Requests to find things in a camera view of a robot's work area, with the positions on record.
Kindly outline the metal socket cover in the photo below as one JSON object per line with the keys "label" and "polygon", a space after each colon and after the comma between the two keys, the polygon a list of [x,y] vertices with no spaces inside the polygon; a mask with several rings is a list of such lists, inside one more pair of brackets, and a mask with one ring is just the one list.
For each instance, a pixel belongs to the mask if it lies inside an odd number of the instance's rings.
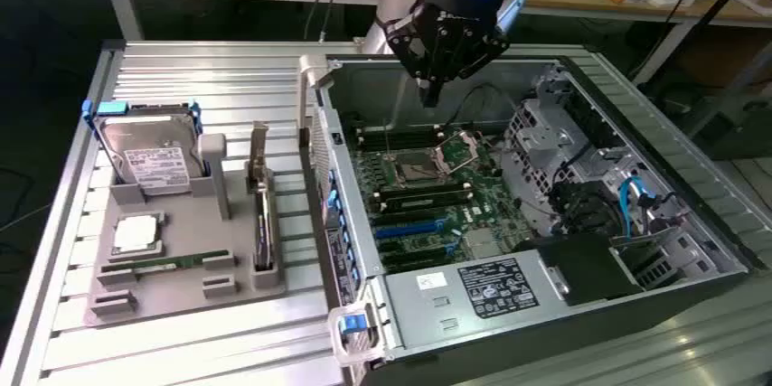
{"label": "metal socket cover", "polygon": [[459,172],[478,158],[478,141],[463,129],[459,129],[432,150],[432,160],[444,175]]}

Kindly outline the silver CPU chip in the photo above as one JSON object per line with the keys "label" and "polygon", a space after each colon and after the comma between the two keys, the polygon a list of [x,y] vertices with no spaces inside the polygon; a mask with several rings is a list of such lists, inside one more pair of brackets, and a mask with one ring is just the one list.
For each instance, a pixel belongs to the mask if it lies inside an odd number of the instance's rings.
{"label": "silver CPU chip", "polygon": [[158,219],[151,215],[132,216],[118,223],[114,250],[118,253],[147,250],[158,241]]}

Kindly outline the black RAM slot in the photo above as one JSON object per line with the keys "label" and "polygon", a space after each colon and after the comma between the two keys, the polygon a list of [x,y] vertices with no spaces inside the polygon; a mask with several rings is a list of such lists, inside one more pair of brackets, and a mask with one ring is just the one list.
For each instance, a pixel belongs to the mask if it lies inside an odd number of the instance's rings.
{"label": "black RAM slot", "polygon": [[427,195],[436,195],[443,193],[459,193],[471,190],[474,185],[468,182],[432,185],[424,187],[415,187],[400,189],[396,191],[374,192],[371,197],[374,201],[386,202],[388,200],[404,199],[410,197],[422,197]]}
{"label": "black RAM slot", "polygon": [[412,212],[435,208],[447,208],[455,205],[467,204],[472,200],[470,194],[440,194],[420,197],[391,198],[374,206],[374,211],[379,213]]}
{"label": "black RAM slot", "polygon": [[380,152],[400,149],[428,148],[442,142],[434,133],[398,133],[395,135],[368,134],[358,136],[355,146],[363,152]]}
{"label": "black RAM slot", "polygon": [[355,136],[364,137],[366,140],[375,140],[378,137],[386,139],[420,139],[434,141],[446,136],[446,131],[440,126],[419,126],[411,128],[391,128],[386,126],[356,127]]}

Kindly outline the blue case latch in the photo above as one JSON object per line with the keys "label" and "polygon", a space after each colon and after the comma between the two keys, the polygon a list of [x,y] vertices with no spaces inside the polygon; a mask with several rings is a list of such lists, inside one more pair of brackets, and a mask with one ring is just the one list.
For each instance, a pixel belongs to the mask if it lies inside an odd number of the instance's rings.
{"label": "blue case latch", "polygon": [[342,335],[364,332],[368,328],[368,318],[364,313],[346,314],[338,320],[338,330]]}

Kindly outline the green RAM stick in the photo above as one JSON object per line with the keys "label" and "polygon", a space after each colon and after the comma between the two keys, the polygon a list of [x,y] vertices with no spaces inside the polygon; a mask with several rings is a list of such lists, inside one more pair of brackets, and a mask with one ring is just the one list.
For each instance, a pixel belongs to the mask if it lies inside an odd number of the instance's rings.
{"label": "green RAM stick", "polygon": [[138,275],[176,271],[199,268],[203,266],[206,259],[216,259],[231,256],[232,254],[230,250],[219,249],[182,256],[124,261],[102,266],[99,271],[102,273],[131,271]]}

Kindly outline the grey power supply unit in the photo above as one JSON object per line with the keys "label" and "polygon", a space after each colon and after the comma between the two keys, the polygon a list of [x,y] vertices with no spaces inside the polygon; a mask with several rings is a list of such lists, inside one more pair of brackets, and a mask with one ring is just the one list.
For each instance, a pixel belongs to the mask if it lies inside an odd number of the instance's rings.
{"label": "grey power supply unit", "polygon": [[386,291],[400,346],[415,353],[570,313],[535,250],[391,274]]}

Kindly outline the silver hard disk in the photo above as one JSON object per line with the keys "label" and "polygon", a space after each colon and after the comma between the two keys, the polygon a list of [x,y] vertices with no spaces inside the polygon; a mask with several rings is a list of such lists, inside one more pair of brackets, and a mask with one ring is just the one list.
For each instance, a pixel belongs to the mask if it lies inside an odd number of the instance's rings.
{"label": "silver hard disk", "polygon": [[191,191],[206,173],[192,114],[100,117],[95,126],[123,184],[138,185],[148,196]]}

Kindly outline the black open PC case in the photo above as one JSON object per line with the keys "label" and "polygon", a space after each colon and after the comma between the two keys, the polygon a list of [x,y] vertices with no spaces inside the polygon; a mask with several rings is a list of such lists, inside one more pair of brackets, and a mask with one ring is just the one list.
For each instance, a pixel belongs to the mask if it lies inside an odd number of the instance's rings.
{"label": "black open PC case", "polygon": [[[508,56],[486,67],[468,81],[452,82],[435,108],[424,108],[416,81],[399,62],[387,57],[326,55],[334,81],[323,88],[303,89],[311,107],[306,128],[304,168],[311,178],[310,201],[314,229],[327,256],[327,291],[332,308],[362,300],[371,302],[383,324],[386,357],[343,367],[354,386],[432,386],[467,381],[584,346],[644,331],[692,307],[724,295],[750,277],[772,269],[760,245],[772,241],[772,218],[722,175],[710,159],[679,131],[636,87],[604,58],[559,54]],[[568,66],[602,110],[619,122],[656,159],[664,161],[688,195],[703,205],[708,219],[740,253],[744,273],[686,282],[636,295],[570,306],[570,313],[550,322],[447,347],[410,352],[400,346],[399,331],[388,307],[386,268],[351,163],[348,135],[356,126],[411,128],[470,127],[502,138],[504,170],[506,130],[515,105],[531,88],[544,65]],[[336,172],[348,219],[362,286],[351,289],[338,278],[335,255],[327,235],[324,200],[328,171]],[[375,330],[346,335],[344,346],[360,350],[376,340]]]}

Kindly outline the blue card retainer strip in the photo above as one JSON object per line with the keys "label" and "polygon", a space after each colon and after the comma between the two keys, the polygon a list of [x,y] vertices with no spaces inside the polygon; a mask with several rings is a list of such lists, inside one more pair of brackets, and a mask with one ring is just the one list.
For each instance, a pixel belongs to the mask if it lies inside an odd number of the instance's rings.
{"label": "blue card retainer strip", "polygon": [[327,209],[327,235],[331,250],[335,255],[338,278],[347,283],[351,289],[362,286],[362,273],[358,269],[358,260],[354,242],[348,233],[348,219],[340,189],[338,186],[336,172],[328,171],[330,192],[324,200]]}

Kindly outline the blue disk caddy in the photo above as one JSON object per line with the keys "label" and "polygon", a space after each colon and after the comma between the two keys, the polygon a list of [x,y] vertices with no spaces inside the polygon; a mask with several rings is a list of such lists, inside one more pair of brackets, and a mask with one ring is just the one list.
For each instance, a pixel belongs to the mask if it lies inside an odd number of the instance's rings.
{"label": "blue disk caddy", "polygon": [[[132,116],[132,115],[160,115],[160,114],[175,114],[175,113],[190,113],[196,118],[196,124],[200,131],[200,136],[203,134],[203,127],[200,122],[200,107],[196,102],[190,101],[178,104],[132,104],[126,100],[111,100],[102,102],[99,104],[94,104],[90,101],[83,103],[83,120],[88,124],[90,128],[95,132],[95,137],[100,142],[102,147],[104,148],[102,139],[96,132],[96,120],[100,117],[112,117],[112,116]],[[206,173],[204,176],[208,174],[208,166],[206,165]]]}

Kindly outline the green motherboard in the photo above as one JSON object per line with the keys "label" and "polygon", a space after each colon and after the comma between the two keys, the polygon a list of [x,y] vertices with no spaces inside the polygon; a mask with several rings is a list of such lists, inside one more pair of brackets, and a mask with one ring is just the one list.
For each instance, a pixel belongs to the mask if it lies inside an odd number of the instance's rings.
{"label": "green motherboard", "polygon": [[432,153],[434,148],[459,130],[463,129],[472,135],[478,141],[479,158],[468,164],[459,172],[446,175],[443,184],[455,184],[468,182],[474,185],[472,189],[459,193],[443,194],[470,194],[472,200],[463,205],[455,205],[447,208],[435,208],[428,210],[440,215],[438,220],[444,220],[444,229],[436,233],[412,235],[407,237],[378,240],[374,237],[375,247],[379,253],[379,259],[387,253],[395,251],[407,251],[410,249],[426,249],[440,244],[458,243],[459,247],[455,256],[450,259],[428,260],[420,262],[399,262],[382,264],[386,273],[398,274],[402,272],[415,271],[422,268],[432,268],[451,263],[460,263],[475,260],[466,243],[466,233],[479,228],[495,228],[506,232],[515,240],[516,246],[522,241],[530,240],[538,235],[522,211],[522,199],[511,192],[511,189],[503,178],[503,168],[500,166],[500,145],[502,138],[496,135],[488,135],[470,127],[440,126],[446,131],[442,142],[428,148],[400,149],[380,152],[363,152],[355,146],[355,128],[348,135],[351,141],[350,155],[354,166],[354,173],[359,183],[362,198],[364,201],[366,213],[370,221],[372,234],[384,227],[402,226],[374,226],[371,218],[391,213],[379,213],[374,211],[374,206],[380,203],[372,200],[374,192],[400,190],[391,182],[387,170],[384,168],[384,157],[402,150],[427,150]]}

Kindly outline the grey parts rack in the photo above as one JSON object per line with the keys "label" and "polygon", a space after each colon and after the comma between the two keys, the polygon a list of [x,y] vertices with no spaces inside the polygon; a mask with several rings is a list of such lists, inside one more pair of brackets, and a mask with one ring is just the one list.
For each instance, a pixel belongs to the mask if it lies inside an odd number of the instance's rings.
{"label": "grey parts rack", "polygon": [[[199,151],[211,174],[192,180],[192,190],[148,196],[135,184],[108,189],[100,243],[83,321],[107,327],[278,298],[287,291],[286,268],[275,203],[276,256],[272,269],[254,270],[255,209],[247,192],[247,163],[242,170],[222,169],[224,136],[204,135]],[[118,253],[118,223],[132,216],[158,219],[158,241],[147,250]],[[156,259],[227,249],[234,254],[206,259],[199,268],[138,275],[102,273],[111,263]]]}

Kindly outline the metal disk bay cage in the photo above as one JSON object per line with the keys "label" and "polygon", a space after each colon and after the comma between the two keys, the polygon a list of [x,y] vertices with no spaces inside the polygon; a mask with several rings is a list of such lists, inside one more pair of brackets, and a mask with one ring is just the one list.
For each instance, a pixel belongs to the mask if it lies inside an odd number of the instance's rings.
{"label": "metal disk bay cage", "polygon": [[643,289],[750,270],[686,184],[563,63],[543,66],[515,105],[504,156],[538,232],[608,237]]}

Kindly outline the graphics card with metal bracket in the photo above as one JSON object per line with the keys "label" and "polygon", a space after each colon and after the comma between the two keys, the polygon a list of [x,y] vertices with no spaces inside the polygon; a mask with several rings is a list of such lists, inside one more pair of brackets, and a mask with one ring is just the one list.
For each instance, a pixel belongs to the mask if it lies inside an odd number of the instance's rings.
{"label": "graphics card with metal bracket", "polygon": [[272,269],[276,248],[274,242],[275,203],[272,187],[272,170],[267,165],[266,146],[268,126],[252,122],[250,136],[250,157],[247,160],[247,192],[251,196],[255,209],[255,249],[252,255],[254,270],[264,272]]}

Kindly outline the black air shroud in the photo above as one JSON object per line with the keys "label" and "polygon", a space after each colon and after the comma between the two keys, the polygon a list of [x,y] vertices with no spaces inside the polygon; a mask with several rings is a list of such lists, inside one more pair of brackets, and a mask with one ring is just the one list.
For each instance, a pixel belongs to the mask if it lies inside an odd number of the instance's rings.
{"label": "black air shroud", "polygon": [[515,251],[535,249],[547,268],[555,268],[568,288],[570,306],[636,295],[626,265],[612,252],[611,239],[599,233],[578,233],[522,241]]}

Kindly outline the black expansion slot blue clip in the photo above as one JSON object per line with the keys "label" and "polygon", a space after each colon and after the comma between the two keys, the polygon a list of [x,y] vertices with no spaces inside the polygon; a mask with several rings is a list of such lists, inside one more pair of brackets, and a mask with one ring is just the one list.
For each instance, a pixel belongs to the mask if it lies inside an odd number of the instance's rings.
{"label": "black expansion slot blue clip", "polygon": [[386,263],[420,262],[428,260],[450,259],[455,256],[458,243],[440,244],[426,249],[410,249],[407,251],[395,251],[382,256]]}

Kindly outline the silver chipset heatsink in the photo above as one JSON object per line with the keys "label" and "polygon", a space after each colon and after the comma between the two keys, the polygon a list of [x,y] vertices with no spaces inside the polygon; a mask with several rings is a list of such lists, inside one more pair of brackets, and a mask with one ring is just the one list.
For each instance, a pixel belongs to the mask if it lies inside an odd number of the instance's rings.
{"label": "silver chipset heatsink", "polygon": [[470,230],[464,239],[474,259],[486,259],[508,254],[516,246],[516,240],[495,228]]}

